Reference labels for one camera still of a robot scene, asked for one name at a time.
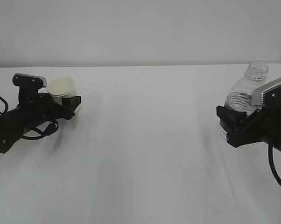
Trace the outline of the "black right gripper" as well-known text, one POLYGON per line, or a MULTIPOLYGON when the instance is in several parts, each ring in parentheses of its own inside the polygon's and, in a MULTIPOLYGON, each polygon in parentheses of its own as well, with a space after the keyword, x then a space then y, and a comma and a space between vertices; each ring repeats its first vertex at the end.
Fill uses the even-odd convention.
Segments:
POLYGON ((262 107, 246 118, 246 112, 216 107, 220 125, 228 132, 227 143, 233 147, 265 142, 281 152, 281 107, 262 107))

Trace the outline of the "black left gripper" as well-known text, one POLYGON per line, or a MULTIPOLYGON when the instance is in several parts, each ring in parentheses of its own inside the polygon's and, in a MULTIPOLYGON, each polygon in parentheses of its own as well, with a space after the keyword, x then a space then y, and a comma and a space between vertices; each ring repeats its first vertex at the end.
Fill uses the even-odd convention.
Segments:
POLYGON ((49 94, 39 93, 38 98, 19 103, 21 121, 26 130, 38 131, 38 126, 48 122, 46 131, 56 131, 59 128, 58 119, 70 120, 81 104, 80 96, 62 98, 62 106, 55 103, 49 94))

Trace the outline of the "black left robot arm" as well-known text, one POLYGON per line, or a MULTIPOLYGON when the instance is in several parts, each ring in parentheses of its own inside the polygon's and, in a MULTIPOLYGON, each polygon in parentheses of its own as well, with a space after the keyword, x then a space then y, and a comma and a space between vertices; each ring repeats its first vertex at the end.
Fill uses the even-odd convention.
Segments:
POLYGON ((47 93, 38 93, 32 99, 8 110, 7 101, 0 96, 5 110, 0 112, 0 154, 5 154, 20 139, 39 140, 59 129, 58 119, 70 120, 81 104, 81 97, 62 98, 55 102, 47 93))

